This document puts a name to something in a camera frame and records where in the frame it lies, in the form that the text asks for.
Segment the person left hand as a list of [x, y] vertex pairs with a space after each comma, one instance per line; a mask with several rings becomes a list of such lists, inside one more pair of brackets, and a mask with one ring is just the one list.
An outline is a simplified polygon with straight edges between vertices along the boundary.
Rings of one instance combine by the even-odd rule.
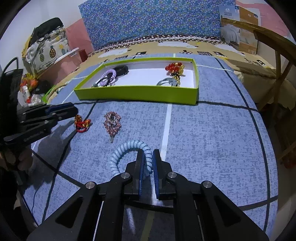
[[30, 148], [25, 148], [17, 155], [12, 152], [6, 152], [4, 157], [9, 164], [12, 164], [20, 171], [27, 171], [33, 163], [32, 150]]

